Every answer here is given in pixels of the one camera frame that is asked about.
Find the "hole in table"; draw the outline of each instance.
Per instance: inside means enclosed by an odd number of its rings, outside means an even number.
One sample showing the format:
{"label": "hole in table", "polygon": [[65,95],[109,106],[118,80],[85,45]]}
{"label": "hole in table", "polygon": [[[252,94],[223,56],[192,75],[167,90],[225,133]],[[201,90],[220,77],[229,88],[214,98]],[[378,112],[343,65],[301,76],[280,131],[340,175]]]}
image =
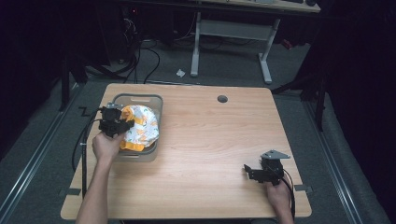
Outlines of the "hole in table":
{"label": "hole in table", "polygon": [[220,95],[220,96],[218,96],[218,101],[220,103],[226,103],[228,101],[228,98],[225,95]]}

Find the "snack bag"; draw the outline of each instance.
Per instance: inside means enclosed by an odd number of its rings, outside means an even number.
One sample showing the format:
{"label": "snack bag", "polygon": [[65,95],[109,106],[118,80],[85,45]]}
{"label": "snack bag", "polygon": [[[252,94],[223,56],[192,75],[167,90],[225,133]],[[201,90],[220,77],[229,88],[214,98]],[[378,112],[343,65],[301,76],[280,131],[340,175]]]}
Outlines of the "snack bag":
{"label": "snack bag", "polygon": [[126,132],[120,143],[121,149],[142,151],[159,138],[157,118],[151,108],[144,105],[127,105],[121,111],[121,117],[126,121],[134,119],[134,127]]}

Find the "small white object on floor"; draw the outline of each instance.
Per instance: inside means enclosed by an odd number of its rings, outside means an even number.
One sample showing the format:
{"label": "small white object on floor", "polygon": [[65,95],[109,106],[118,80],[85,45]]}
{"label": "small white object on floor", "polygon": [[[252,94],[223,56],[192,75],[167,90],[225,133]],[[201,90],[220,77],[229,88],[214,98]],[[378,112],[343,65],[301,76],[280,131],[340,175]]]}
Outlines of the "small white object on floor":
{"label": "small white object on floor", "polygon": [[178,69],[178,71],[176,72],[176,75],[177,75],[178,77],[184,77],[185,74],[186,74],[186,73],[183,72],[183,71],[181,71],[181,69]]}

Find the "white desk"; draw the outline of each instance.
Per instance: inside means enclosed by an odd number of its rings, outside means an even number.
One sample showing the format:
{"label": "white desk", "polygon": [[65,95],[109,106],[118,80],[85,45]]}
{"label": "white desk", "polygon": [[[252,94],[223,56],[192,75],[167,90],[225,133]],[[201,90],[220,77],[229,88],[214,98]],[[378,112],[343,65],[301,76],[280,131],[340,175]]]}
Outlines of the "white desk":
{"label": "white desk", "polygon": [[[320,12],[318,5],[313,7],[308,6],[306,3],[292,3],[286,1],[275,0],[273,4],[261,4],[254,1],[246,0],[202,0],[202,2],[220,3],[220,4],[233,4],[245,7],[267,7],[276,10],[293,10],[299,12]],[[255,25],[247,23],[237,23],[228,21],[212,21],[201,20],[201,13],[197,13],[196,29],[195,29],[195,45],[192,53],[191,63],[191,76],[198,76],[199,69],[199,41],[200,35],[218,35],[228,36],[235,38],[245,38],[254,40],[266,41],[263,53],[259,53],[259,62],[262,67],[262,75],[266,84],[271,84],[271,74],[268,69],[267,57],[270,52],[271,46],[274,42],[276,31],[280,19],[276,19],[272,26]]]}

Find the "human hand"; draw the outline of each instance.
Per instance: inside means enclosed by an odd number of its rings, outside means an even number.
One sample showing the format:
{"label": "human hand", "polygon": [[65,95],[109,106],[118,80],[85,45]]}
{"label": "human hand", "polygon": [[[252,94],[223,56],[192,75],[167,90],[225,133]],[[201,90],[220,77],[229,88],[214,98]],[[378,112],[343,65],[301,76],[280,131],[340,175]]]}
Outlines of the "human hand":
{"label": "human hand", "polygon": [[290,210],[290,190],[282,180],[273,186],[271,182],[264,182],[268,202],[272,205],[279,219],[279,224],[294,223]]}
{"label": "human hand", "polygon": [[92,140],[93,153],[98,163],[104,162],[111,164],[117,157],[120,150],[120,142],[124,138],[125,133],[121,133],[111,138],[104,133],[97,134]]}

